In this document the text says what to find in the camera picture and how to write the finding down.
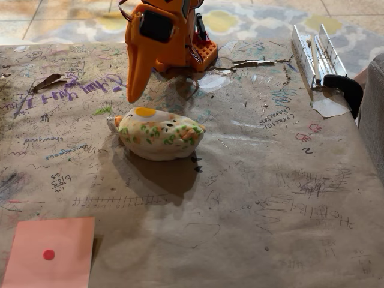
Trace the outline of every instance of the black clip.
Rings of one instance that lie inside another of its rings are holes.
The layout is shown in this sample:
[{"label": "black clip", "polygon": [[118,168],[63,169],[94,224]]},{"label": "black clip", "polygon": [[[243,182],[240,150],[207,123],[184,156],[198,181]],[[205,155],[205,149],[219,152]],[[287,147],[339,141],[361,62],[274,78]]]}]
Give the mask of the black clip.
[{"label": "black clip", "polygon": [[209,40],[208,35],[205,31],[204,23],[203,23],[203,17],[200,13],[196,13],[196,27],[197,27],[197,33],[199,35],[199,38],[202,41]]}]

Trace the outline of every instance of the torn paper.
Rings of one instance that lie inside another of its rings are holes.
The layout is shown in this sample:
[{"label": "torn paper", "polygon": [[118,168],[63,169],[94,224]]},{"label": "torn paper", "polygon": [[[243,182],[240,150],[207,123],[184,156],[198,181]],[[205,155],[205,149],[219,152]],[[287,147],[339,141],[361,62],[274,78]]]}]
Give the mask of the torn paper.
[{"label": "torn paper", "polygon": [[319,101],[312,101],[311,107],[318,111],[323,117],[338,116],[351,111],[341,94],[336,94]]},{"label": "torn paper", "polygon": [[15,51],[15,52],[25,52],[25,51],[28,50],[28,48],[29,48],[29,46],[18,46],[13,51]]},{"label": "torn paper", "polygon": [[225,74],[229,74],[229,73],[230,73],[230,70],[220,71],[219,74],[208,73],[204,75],[201,79],[196,79],[196,80],[201,90],[203,90],[206,93],[210,93],[232,82],[229,77],[225,76]]}]

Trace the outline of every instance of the small black object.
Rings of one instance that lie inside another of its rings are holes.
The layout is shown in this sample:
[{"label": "small black object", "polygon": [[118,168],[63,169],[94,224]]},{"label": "small black object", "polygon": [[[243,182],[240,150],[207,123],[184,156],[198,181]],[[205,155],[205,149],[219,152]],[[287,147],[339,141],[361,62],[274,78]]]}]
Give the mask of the small black object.
[{"label": "small black object", "polygon": [[150,39],[166,43],[173,29],[170,18],[160,15],[151,10],[145,10],[140,22],[140,34]]},{"label": "small black object", "polygon": [[351,78],[340,75],[325,75],[324,86],[338,88],[344,92],[344,98],[348,102],[354,119],[359,115],[363,90],[360,84]]},{"label": "small black object", "polygon": [[195,170],[197,173],[203,173],[203,171],[202,171],[202,167],[203,167],[203,166],[197,166],[194,170]]},{"label": "small black object", "polygon": [[200,13],[196,13],[196,27],[197,27],[197,33],[199,34],[200,39],[203,41],[206,41],[207,35],[205,31],[205,26],[203,23],[203,17]]}]

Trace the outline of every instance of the purple handwriting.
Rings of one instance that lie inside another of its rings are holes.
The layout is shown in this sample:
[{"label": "purple handwriting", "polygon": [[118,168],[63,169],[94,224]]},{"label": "purple handwriting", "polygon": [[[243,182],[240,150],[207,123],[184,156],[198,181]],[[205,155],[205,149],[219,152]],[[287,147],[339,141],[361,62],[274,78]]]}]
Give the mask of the purple handwriting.
[{"label": "purple handwriting", "polygon": [[[78,79],[79,78],[77,76],[75,76],[74,74],[71,74],[71,80],[64,85],[63,90],[53,91],[51,92],[50,96],[41,94],[41,101],[43,102],[44,105],[47,104],[48,99],[51,99],[51,98],[54,99],[55,101],[59,99],[64,101],[67,98],[70,102],[72,102],[74,99],[79,97],[77,92],[71,91],[71,89],[75,87],[81,88],[85,94],[89,94],[98,90],[101,90],[104,93],[108,93],[107,87],[109,87],[109,84],[105,80],[102,83],[100,83],[98,80],[92,80],[87,84],[83,85],[78,81]],[[127,87],[126,84],[123,83],[121,76],[117,74],[107,74],[106,79],[109,80],[110,82],[117,84],[117,86],[112,87],[112,91],[114,93],[121,91],[123,87],[124,88]],[[18,109],[20,105],[22,106],[24,102],[26,102],[27,107],[22,111],[20,111],[19,113],[23,115],[25,115],[25,113],[29,114],[27,110],[36,107],[36,105],[34,105],[34,99],[36,99],[34,93],[29,92],[27,94],[18,94],[18,95],[20,96],[20,99],[23,99],[23,96],[25,95],[25,98],[21,103],[17,103],[16,101],[12,103],[7,103],[1,106],[0,109],[1,110],[6,109],[7,111]]]}]

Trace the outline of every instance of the math problem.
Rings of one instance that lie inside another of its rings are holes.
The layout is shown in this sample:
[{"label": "math problem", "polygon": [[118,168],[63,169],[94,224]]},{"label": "math problem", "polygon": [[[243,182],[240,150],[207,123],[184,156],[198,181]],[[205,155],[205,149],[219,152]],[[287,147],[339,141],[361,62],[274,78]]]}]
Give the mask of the math problem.
[{"label": "math problem", "polygon": [[68,182],[72,182],[70,175],[61,175],[60,173],[56,173],[51,175],[53,181],[51,182],[52,189],[55,189],[55,192],[64,191],[64,185]]}]

